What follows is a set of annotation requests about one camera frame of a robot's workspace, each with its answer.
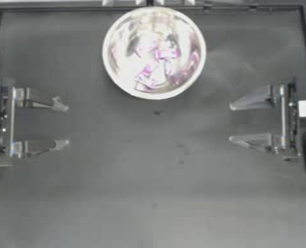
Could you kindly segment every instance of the white bowl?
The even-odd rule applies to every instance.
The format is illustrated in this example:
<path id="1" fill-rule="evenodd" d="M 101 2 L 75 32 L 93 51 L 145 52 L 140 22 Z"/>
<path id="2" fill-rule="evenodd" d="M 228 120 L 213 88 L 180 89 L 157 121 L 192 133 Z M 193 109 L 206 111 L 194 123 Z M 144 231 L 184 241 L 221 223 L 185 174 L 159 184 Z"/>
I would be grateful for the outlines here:
<path id="1" fill-rule="evenodd" d="M 190 19 L 177 11 L 145 7 L 111 26 L 103 60 L 115 84 L 132 96 L 161 100 L 184 92 L 205 61 L 205 43 Z"/>

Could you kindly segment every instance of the mounting hardware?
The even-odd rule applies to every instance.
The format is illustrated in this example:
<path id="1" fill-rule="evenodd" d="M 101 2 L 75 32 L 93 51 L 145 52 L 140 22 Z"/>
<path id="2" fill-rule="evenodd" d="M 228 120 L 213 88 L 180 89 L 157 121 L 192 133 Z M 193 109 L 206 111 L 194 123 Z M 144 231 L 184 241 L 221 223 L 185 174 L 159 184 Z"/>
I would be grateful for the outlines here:
<path id="1" fill-rule="evenodd" d="M 12 165 L 13 158 L 27 158 L 48 151 L 61 150 L 68 146 L 68 140 L 13 139 L 15 109 L 49 109 L 67 111 L 60 97 L 52 97 L 31 88 L 16 88 L 15 81 L 3 78 L 0 86 L 0 167 Z"/>
<path id="2" fill-rule="evenodd" d="M 270 109 L 281 106 L 281 134 L 230 136 L 229 141 L 244 148 L 266 154 L 281 154 L 284 161 L 298 158 L 297 152 L 297 104 L 294 84 L 268 85 L 230 103 L 230 110 Z"/>
<path id="3" fill-rule="evenodd" d="M 145 6 L 145 0 L 103 0 L 103 7 Z"/>

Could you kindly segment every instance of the black metal frame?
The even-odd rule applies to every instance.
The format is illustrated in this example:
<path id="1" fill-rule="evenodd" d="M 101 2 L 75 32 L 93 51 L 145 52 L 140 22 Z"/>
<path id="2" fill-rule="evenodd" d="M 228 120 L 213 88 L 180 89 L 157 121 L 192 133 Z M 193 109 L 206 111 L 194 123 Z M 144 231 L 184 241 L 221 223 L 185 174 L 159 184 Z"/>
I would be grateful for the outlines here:
<path id="1" fill-rule="evenodd" d="M 153 0 L 147 0 L 145 5 L 153 5 Z M 92 2 L 48 2 L 48 3 L 0 3 L 1 13 L 7 11 L 128 11 L 141 6 L 136 6 L 129 2 L 116 2 L 112 7 L 104 7 L 101 1 Z M 214 4 L 210 2 L 198 2 L 192 6 L 179 5 L 177 3 L 165 5 L 177 10 L 205 10 L 206 12 L 289 12 L 297 11 L 300 16 L 300 24 L 302 29 L 302 37 L 306 44 L 306 4 Z"/>

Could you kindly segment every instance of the bowl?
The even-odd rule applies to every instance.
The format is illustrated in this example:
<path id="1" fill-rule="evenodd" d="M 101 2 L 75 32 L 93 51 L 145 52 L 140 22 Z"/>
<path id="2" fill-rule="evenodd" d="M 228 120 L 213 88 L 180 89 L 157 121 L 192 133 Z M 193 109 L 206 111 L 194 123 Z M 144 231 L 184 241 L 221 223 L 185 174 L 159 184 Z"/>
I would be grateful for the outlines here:
<path id="1" fill-rule="evenodd" d="M 132 96 L 161 100 L 194 83 L 205 61 L 205 42 L 190 19 L 161 7 L 145 7 L 113 23 L 103 44 L 113 83 Z"/>

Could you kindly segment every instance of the dark gray table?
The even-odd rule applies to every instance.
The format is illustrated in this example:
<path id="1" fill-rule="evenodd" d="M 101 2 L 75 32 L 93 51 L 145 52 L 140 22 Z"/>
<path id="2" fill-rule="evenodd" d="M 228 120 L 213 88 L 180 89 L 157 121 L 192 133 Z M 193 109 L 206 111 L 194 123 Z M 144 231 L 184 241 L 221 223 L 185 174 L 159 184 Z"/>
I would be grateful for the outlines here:
<path id="1" fill-rule="evenodd" d="M 119 15 L 5 13 L 1 74 L 59 94 L 67 114 L 19 111 L 17 137 L 71 148 L 0 171 L 0 248 L 306 247 L 306 173 L 228 143 L 277 131 L 278 113 L 229 112 L 260 85 L 297 78 L 306 50 L 297 13 L 186 13 L 206 63 L 177 98 L 127 96 L 103 68 Z"/>

